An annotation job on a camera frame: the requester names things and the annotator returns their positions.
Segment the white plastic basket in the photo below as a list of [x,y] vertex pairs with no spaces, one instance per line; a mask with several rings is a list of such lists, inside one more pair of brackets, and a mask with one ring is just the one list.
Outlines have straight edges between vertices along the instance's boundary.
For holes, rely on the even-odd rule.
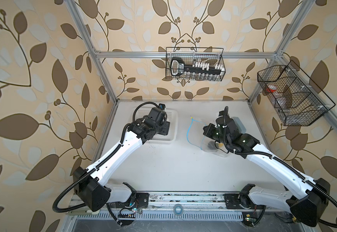
[[[143,118],[150,113],[151,108],[142,107],[136,113],[136,118]],[[178,112],[172,109],[166,109],[167,121],[170,122],[167,135],[156,134],[151,140],[147,141],[150,144],[171,144],[177,136],[178,128]]]

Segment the clear zip top bag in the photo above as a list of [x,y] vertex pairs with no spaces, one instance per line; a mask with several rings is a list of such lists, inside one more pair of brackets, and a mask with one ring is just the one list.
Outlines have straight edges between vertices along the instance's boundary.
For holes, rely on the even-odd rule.
[[[207,119],[202,118],[193,118],[191,117],[191,123],[187,130],[186,138],[188,143],[202,150],[203,152],[207,152],[213,155],[217,155],[220,157],[228,157],[230,154],[224,147],[222,143],[217,143],[216,141],[206,137],[203,135],[203,127],[208,126],[210,123],[214,124],[213,121],[209,121]],[[214,141],[216,143],[217,150],[208,150],[207,145],[210,141]]]

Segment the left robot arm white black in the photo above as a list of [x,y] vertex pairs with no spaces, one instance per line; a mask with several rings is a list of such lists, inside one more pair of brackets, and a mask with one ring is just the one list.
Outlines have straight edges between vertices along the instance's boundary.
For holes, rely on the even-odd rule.
[[[108,181],[118,167],[135,150],[153,139],[155,135],[168,135],[170,122],[163,103],[151,103],[153,108],[148,115],[124,126],[121,139],[102,157],[86,169],[78,167],[73,172],[73,183],[55,199],[52,209],[56,213],[65,213],[82,207],[91,211],[100,210],[107,203],[134,203],[136,191],[128,183],[109,184]],[[82,204],[60,208],[58,204],[71,190],[82,200]]]

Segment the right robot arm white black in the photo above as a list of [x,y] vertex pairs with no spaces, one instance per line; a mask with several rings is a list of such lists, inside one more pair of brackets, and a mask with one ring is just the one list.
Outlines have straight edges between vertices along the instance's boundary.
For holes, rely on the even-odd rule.
[[262,206],[283,210],[306,226],[318,223],[337,228],[321,218],[329,203],[337,208],[337,201],[330,196],[330,184],[324,179],[313,179],[274,155],[258,139],[241,133],[228,114],[228,107],[220,111],[214,124],[204,126],[204,136],[214,145],[223,144],[228,153],[241,156],[271,174],[284,187],[284,191],[271,190],[247,184],[239,193],[238,202],[243,208]]

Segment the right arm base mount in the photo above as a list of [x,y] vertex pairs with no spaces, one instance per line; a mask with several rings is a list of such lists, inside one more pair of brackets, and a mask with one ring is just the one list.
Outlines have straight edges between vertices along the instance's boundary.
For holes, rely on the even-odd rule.
[[238,193],[226,193],[223,195],[226,209],[232,210],[262,210],[263,206],[250,203],[250,206],[242,206]]

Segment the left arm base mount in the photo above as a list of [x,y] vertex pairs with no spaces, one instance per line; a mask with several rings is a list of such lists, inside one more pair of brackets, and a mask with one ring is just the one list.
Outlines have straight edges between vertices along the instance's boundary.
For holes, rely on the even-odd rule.
[[114,202],[111,203],[112,207],[115,208],[147,208],[149,204],[149,193],[147,192],[138,192],[133,193],[126,202]]

